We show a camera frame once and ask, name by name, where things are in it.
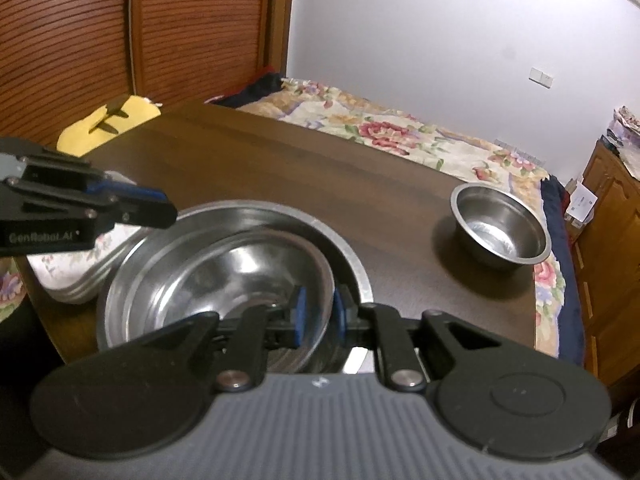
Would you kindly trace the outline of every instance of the brown cabinet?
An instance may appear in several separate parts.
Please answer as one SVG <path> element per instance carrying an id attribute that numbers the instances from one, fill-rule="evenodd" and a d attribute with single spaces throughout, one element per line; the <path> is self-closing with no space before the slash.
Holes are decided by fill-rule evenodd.
<path id="1" fill-rule="evenodd" d="M 0 136 L 55 145 L 124 94 L 237 89 L 284 66 L 290 0 L 0 0 Z"/>
<path id="2" fill-rule="evenodd" d="M 598 142 L 583 184 L 598 197 L 573 248 L 585 366 L 618 402 L 640 394 L 640 182 Z"/>

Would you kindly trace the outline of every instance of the wooden table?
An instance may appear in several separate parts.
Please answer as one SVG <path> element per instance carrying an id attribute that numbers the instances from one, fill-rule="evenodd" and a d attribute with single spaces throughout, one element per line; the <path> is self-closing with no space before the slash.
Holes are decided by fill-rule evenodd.
<path id="1" fill-rule="evenodd" d="M 204 104 L 168 110 L 88 159 L 161 188 L 178 209 L 228 199 L 302 209 L 352 245 L 377 302 L 405 317 L 445 310 L 533 346 L 531 268 L 485 269 L 459 247 L 449 195 L 460 181 L 452 176 L 328 134 Z M 62 358 L 95 352 L 95 304 L 56 303 L 26 260 L 19 265 Z"/>

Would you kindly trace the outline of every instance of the light switch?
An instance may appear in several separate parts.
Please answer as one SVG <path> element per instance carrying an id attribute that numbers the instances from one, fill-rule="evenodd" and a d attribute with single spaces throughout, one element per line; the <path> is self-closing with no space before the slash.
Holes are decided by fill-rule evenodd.
<path id="1" fill-rule="evenodd" d="M 532 68 L 531 72 L 529 73 L 529 79 L 531 79 L 536 83 L 539 83 L 540 78 L 542 78 L 542 70 L 538 70 L 537 68 Z"/>
<path id="2" fill-rule="evenodd" d="M 554 81 L 549 74 L 545 74 L 542 70 L 538 70 L 537 68 L 531 69 L 531 72 L 529 72 L 529 79 L 546 88 L 551 88 L 551 83 Z"/>
<path id="3" fill-rule="evenodd" d="M 543 74 L 542 77 L 540 78 L 540 84 L 542 86 L 545 86 L 547 88 L 551 88 L 551 83 L 554 81 L 554 79 L 547 75 L 547 74 Z"/>

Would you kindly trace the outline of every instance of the white wall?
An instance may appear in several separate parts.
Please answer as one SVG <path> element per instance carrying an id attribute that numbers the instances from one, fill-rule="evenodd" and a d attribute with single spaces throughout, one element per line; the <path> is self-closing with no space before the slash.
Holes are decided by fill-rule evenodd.
<path id="1" fill-rule="evenodd" d="M 528 80 L 531 67 L 554 78 Z M 293 0 L 287 75 L 584 169 L 612 110 L 640 114 L 628 0 Z"/>

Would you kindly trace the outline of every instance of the paper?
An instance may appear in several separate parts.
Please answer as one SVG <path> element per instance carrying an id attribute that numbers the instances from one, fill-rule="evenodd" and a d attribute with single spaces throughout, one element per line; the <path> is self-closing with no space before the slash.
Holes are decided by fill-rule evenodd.
<path id="1" fill-rule="evenodd" d="M 598 197 L 584 187 L 583 184 L 578 183 L 575 191 L 571 193 L 571 201 L 566 211 L 578 222 L 584 222 L 597 199 Z"/>
<path id="2" fill-rule="evenodd" d="M 620 153 L 620 160 L 622 160 L 631 176 L 636 180 L 640 180 L 640 148 L 633 144 L 625 144 L 618 148 L 618 152 Z"/>

